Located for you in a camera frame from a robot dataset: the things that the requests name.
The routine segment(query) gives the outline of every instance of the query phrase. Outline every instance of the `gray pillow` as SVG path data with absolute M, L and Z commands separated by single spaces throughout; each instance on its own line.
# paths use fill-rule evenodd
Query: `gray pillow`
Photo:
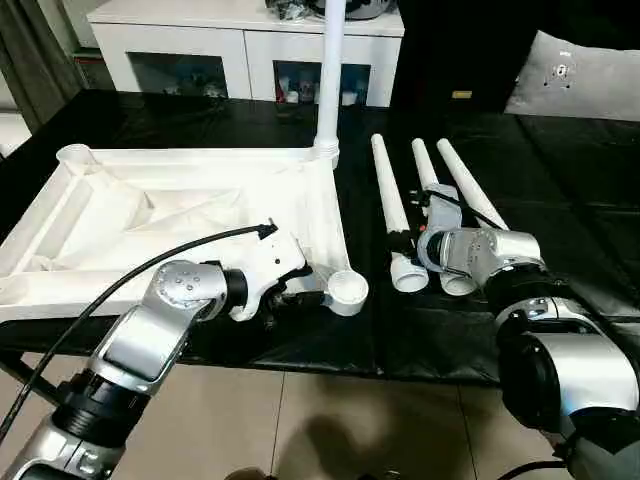
M 505 112 L 640 120 L 640 50 L 581 47 L 539 31 Z

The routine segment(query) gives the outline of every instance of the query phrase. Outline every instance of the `yellow label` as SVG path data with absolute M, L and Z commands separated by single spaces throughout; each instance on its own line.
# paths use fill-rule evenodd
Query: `yellow label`
M 469 100 L 472 93 L 471 90 L 454 90 L 451 93 L 451 98 L 454 100 Z

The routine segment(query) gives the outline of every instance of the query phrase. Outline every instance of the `silver robot arm segment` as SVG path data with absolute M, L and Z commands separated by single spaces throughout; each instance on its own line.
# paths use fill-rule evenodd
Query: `silver robot arm segment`
M 61 404 L 2 479 L 108 478 L 191 327 L 223 311 L 236 320 L 253 317 L 264 293 L 305 265 L 296 240 L 283 231 L 258 242 L 240 269 L 223 270 L 218 262 L 162 265 L 141 303 L 120 316 L 85 370 L 63 384 Z
M 441 199 L 430 208 L 442 205 Z M 450 207 L 445 215 L 460 215 Z M 638 372 L 569 285 L 551 274 L 536 239 L 428 222 L 418 257 L 472 281 L 496 316 L 508 410 L 540 430 L 579 480 L 640 478 Z

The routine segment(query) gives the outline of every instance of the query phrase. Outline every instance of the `black table cover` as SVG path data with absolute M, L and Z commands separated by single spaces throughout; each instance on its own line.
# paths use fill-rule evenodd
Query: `black table cover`
M 312 106 L 85 91 L 0 164 L 0 238 L 20 219 L 70 143 L 93 148 L 305 147 Z M 341 112 L 336 187 L 352 266 L 370 294 L 356 317 L 328 309 L 280 311 L 244 323 L 200 325 L 182 362 L 496 383 L 493 318 L 480 294 L 444 295 L 432 281 L 420 294 L 396 292 L 388 274 L 384 219 L 370 147 L 385 137 L 409 204 L 419 186 L 410 141 L 427 143 L 440 181 L 451 177 L 435 148 L 449 138 L 507 224 L 538 239 L 547 265 L 630 340 L 640 358 L 640 124 L 589 119 L 465 114 L 444 118 L 350 108 Z M 473 219 L 467 219 L 469 225 Z M 92 318 L 61 352 L 86 355 L 114 317 Z M 0 350 L 43 351 L 70 319 L 0 324 Z

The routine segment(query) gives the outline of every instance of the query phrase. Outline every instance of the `tiled floor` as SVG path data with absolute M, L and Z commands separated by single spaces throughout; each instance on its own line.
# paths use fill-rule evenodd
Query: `tiled floor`
M 83 362 L 58 357 L 47 377 L 59 381 Z M 17 386 L 0 373 L 2 413 Z M 0 450 L 0 472 L 48 410 L 29 400 Z M 280 480 L 494 480 L 551 458 L 495 390 L 186 366 L 172 372 L 128 448 L 116 479 L 222 480 L 254 467 Z

